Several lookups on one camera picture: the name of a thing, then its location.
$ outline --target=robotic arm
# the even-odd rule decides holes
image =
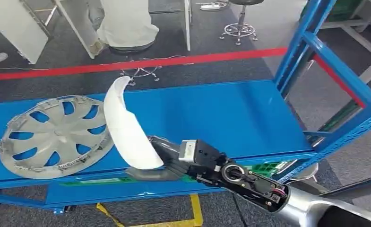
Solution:
[[[187,174],[298,226],[371,226],[370,212],[255,174],[201,140],[184,140],[178,146],[156,136],[147,138],[126,109],[123,92],[128,82],[128,77],[121,77],[113,83],[104,100],[104,114],[118,151],[131,166],[126,172],[134,178],[168,181]]]
[[[129,168],[127,173],[136,179],[176,180],[187,174],[206,186],[231,191],[297,226],[371,226],[370,212],[255,174],[202,140],[183,140],[180,146],[159,137],[150,137],[149,140],[166,168]]]

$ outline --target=power strip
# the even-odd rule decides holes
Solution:
[[[212,3],[210,5],[202,5],[200,6],[201,10],[218,10],[220,9],[220,5],[217,3]]]

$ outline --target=floor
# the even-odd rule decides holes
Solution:
[[[203,32],[192,33],[191,43],[194,45],[194,48],[189,54],[286,46],[296,27],[296,21],[305,2],[306,0],[294,0],[292,3],[283,0],[266,0],[259,5],[248,7],[246,22],[255,26],[259,40],[254,42],[245,41],[240,47],[233,45],[231,39],[217,40],[221,28],[236,21],[240,7],[231,6],[231,9],[219,12],[202,12],[198,10],[197,5],[194,5],[193,31]],[[269,16],[271,19],[261,20],[268,17],[268,12],[270,12]],[[147,57],[155,58],[168,57],[175,54],[188,54],[184,50],[184,43],[180,38],[182,33],[176,16],[171,14],[169,17],[171,18],[167,19],[167,15],[156,15],[153,17],[154,23],[160,25],[161,33],[159,35],[165,37],[165,41],[152,47],[154,49],[152,49],[151,53],[146,53]],[[65,21],[59,23],[56,31],[58,36],[49,43],[49,46],[41,56],[40,63],[35,65],[35,67],[63,67],[122,61],[120,57],[111,55],[109,52],[104,52],[94,61],[91,61],[84,53],[85,51],[82,47],[78,45]],[[364,35],[371,37],[371,30]],[[322,31],[319,36],[357,74],[371,64],[371,54],[361,49],[354,40],[349,40],[342,31],[337,29]],[[76,51],[67,52],[66,50],[69,48]],[[14,54],[14,48],[3,44],[0,45],[0,51],[11,53],[11,58],[1,64],[0,67],[28,67],[24,60]],[[161,77],[159,84],[156,84],[152,79],[141,79],[131,89],[265,79],[273,75],[279,61],[280,58],[264,58],[167,67],[159,70],[158,75]],[[223,72],[228,70],[231,70],[232,74],[230,76],[222,76]],[[50,79],[0,81],[0,102],[102,92],[117,77],[117,73],[109,72],[60,76]],[[349,98],[318,66],[314,65],[309,73],[303,76],[294,87],[290,94],[290,101],[306,126],[310,129],[316,129],[342,105],[348,102]],[[327,161],[322,161],[319,166],[318,180],[329,189],[371,176],[371,132],[341,149],[328,158]],[[3,193],[41,198],[45,190],[44,187],[30,187],[4,190]],[[230,193],[209,193],[202,194],[199,197],[204,226],[243,226],[240,214],[236,211],[236,206]],[[270,217],[242,200],[237,199],[237,202],[240,206],[241,215],[245,218],[248,226],[287,226],[286,223]],[[371,196],[355,199],[354,204],[371,211]],[[189,209],[190,200],[188,196],[113,202],[106,203],[105,206],[126,225],[189,219],[192,216]],[[40,226],[114,226],[109,218],[95,209],[95,205],[79,206],[72,212],[61,216],[55,216],[49,211],[0,205],[0,226],[33,226],[34,223]]]

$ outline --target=white plastic panel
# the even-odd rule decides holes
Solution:
[[[124,103],[124,89],[129,77],[114,81],[104,98],[104,115],[107,128],[122,158],[137,169],[161,167],[163,161],[156,153],[142,130],[136,116]]]
[[[187,50],[191,51],[191,1],[190,0],[180,0],[181,10],[184,10],[184,17],[181,20],[182,29],[184,31],[185,41],[187,43]]]
[[[88,52],[89,57],[94,59],[101,51],[103,44],[99,42],[99,36],[92,28],[86,3],[86,0],[56,0],[57,6],[69,22],[86,52]]]
[[[48,41],[19,0],[0,0],[0,32],[31,64],[38,61]]]

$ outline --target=blue tabletop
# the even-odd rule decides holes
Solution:
[[[103,100],[104,95],[89,97]],[[230,157],[312,149],[271,80],[129,91],[124,97],[147,135],[177,143],[202,139]],[[40,101],[0,103],[0,138],[12,117]],[[113,148],[78,174],[127,166]],[[18,178],[0,162],[0,181]]]

